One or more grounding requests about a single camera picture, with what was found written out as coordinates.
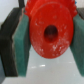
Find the gripper green padded right finger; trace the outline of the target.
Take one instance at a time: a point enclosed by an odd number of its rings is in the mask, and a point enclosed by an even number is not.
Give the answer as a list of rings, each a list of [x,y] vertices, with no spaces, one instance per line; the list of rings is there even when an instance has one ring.
[[[74,19],[74,35],[71,50],[79,67],[84,65],[84,20],[77,14]]]

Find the gripper green padded left finger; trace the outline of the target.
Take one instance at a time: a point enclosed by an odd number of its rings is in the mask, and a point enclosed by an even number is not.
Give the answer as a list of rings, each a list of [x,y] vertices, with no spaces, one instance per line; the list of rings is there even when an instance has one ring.
[[[0,26],[0,56],[7,77],[25,76],[29,49],[29,18],[14,8]]]

